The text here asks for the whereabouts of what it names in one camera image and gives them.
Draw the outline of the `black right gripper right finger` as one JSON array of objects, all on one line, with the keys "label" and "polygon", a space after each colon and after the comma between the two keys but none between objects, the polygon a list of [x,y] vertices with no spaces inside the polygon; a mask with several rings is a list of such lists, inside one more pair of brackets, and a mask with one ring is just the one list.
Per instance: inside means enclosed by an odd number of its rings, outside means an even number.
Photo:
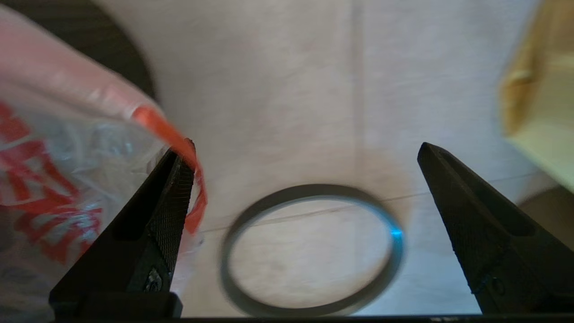
[{"label": "black right gripper right finger", "polygon": [[482,313],[573,313],[570,248],[449,151],[417,161]]}]

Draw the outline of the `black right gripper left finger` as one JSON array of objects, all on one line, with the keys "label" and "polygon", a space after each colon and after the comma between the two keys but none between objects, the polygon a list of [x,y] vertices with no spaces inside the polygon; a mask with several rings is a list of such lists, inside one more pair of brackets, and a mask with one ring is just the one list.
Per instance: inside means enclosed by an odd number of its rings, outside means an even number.
[{"label": "black right gripper left finger", "polygon": [[169,149],[49,294],[56,319],[177,319],[174,279],[194,174]]}]

